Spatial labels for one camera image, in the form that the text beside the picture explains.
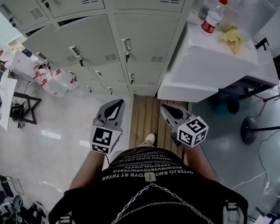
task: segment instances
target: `desk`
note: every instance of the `desk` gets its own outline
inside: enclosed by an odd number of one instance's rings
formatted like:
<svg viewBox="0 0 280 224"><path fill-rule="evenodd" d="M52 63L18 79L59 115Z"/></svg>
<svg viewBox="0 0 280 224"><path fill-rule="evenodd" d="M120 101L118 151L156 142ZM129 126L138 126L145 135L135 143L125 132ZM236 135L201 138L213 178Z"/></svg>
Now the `desk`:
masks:
<svg viewBox="0 0 280 224"><path fill-rule="evenodd" d="M8 75L9 71L7 70L4 72L0 80L0 85L3 88L3 90L0 89L0 97L2 101L2 105L0 108L0 125L5 130L8 130L11 104L17 83L16 79L10 79L8 78Z"/></svg>
<svg viewBox="0 0 280 224"><path fill-rule="evenodd" d="M279 85L279 78L270 51L265 51L264 47L257 50L258 66L247 75L247 78L261 82L269 86Z"/></svg>
<svg viewBox="0 0 280 224"><path fill-rule="evenodd" d="M34 115L34 108L40 103L41 99L15 92L17 80L8 78L8 75L9 75L9 70L6 70L0 80L0 86L1 86L0 96L2 100L2 105L0 108L0 125L5 130L8 130L9 117L36 125L37 122ZM22 116L10 112L13 97L24 98L27 100L28 109L24 112ZM31 106L30 100L34 100L36 101L36 103L33 106ZM25 118L25 116L28 114L29 111L31 111L32 120Z"/></svg>

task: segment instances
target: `key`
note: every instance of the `key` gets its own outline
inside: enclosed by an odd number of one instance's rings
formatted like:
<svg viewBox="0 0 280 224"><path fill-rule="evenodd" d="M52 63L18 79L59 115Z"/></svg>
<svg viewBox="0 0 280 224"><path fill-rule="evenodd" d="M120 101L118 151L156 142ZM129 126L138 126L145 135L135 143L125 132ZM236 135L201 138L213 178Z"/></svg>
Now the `key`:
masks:
<svg viewBox="0 0 280 224"><path fill-rule="evenodd" d="M84 64L83 64L83 58L82 58L82 57L81 57L80 60L79 60L79 64L80 64L81 66L84 66Z"/></svg>
<svg viewBox="0 0 280 224"><path fill-rule="evenodd" d="M129 52L128 51L126 52L125 59L126 59L126 63L127 63L127 60L129 59Z"/></svg>
<svg viewBox="0 0 280 224"><path fill-rule="evenodd" d="M46 8L47 8L48 10L51 11L50 4L49 4L48 2L45 3L45 6L46 6Z"/></svg>

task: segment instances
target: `white wall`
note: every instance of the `white wall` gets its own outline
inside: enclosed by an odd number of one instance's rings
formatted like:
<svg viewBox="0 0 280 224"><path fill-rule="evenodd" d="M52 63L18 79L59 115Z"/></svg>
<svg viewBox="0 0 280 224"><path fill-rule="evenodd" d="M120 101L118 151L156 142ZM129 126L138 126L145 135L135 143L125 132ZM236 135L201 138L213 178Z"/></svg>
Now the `white wall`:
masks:
<svg viewBox="0 0 280 224"><path fill-rule="evenodd" d="M0 13L0 39L9 43L20 36L20 32L13 28L9 21Z"/></svg>
<svg viewBox="0 0 280 224"><path fill-rule="evenodd" d="M267 38L269 46L266 46L273 57L280 55L280 8L271 20L253 38L254 43L258 43L263 38Z"/></svg>

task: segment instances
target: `black cable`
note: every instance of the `black cable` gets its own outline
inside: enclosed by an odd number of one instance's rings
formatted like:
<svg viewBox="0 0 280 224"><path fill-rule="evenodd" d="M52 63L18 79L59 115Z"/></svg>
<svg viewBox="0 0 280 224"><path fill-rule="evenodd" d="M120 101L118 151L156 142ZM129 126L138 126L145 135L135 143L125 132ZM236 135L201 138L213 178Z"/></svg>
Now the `black cable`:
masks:
<svg viewBox="0 0 280 224"><path fill-rule="evenodd" d="M261 159L261 157L260 157L260 151L259 151L259 149L260 149L260 147L261 147L261 143L263 142L263 141L268 141L275 133L277 133L277 132L279 132L280 130L277 130L277 131L275 131L270 137L268 137L266 140L262 140L262 141L260 141L260 143L259 143L259 146L258 146L258 149L257 149L257 152L258 152L258 158L259 158L259 161L260 161L260 164L261 164L261 167L263 168L263 170L266 172L266 168L263 166L263 162L262 162L262 159Z"/></svg>
<svg viewBox="0 0 280 224"><path fill-rule="evenodd" d="M29 83L30 83L30 81L28 81L28 83L27 83L27 87L26 87L26 89L24 90L24 93L23 93L23 94L25 94L25 93L26 93Z"/></svg>
<svg viewBox="0 0 280 224"><path fill-rule="evenodd" d="M39 202L39 201L34 201L33 203L37 203L37 204L39 204L40 206L44 207L44 205L43 205L41 202ZM47 211L45 207L44 207L44 209L45 209L45 213L46 213L46 217L47 217L48 214L49 214L49 211Z"/></svg>
<svg viewBox="0 0 280 224"><path fill-rule="evenodd" d="M109 161L109 159L108 159L108 156L107 156L107 155L106 155L106 158L107 158L108 164L110 165L110 161Z"/></svg>

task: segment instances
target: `tiled floor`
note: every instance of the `tiled floor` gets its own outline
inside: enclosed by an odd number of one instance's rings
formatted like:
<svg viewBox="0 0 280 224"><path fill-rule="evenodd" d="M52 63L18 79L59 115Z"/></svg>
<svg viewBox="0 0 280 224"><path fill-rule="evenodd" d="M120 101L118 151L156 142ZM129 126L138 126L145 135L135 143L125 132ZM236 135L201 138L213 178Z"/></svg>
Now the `tiled floor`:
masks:
<svg viewBox="0 0 280 224"><path fill-rule="evenodd" d="M276 91L265 91L260 94L265 98L277 95ZM246 117L253 117L259 127L280 126L280 99L269 101L263 113L258 117L263 101L257 97L247 98L240 102L240 111L236 115L215 111L207 100L192 105L193 113L200 115L209 125L207 139L202 148L217 172L220 181L228 188L248 181L263 173L258 159L258 146L261 140L267 139L274 131L259 132L252 145L242 142L240 127ZM243 184L235 189L249 202L249 214L257 217L255 207L264 212L272 209L280 193L280 132L269 141L263 142L260 148L261 159L270 175L269 189L264 192L265 175Z"/></svg>
<svg viewBox="0 0 280 224"><path fill-rule="evenodd" d="M22 82L18 92L24 92L26 84ZM54 98L36 85L26 93L42 98L35 109L38 124L19 129L10 120L8 131L0 126L0 173L20 179L26 205L39 200L50 210L90 151L90 127L98 109L114 99L125 101L123 134L115 151L127 149L132 97L94 95L79 87Z"/></svg>

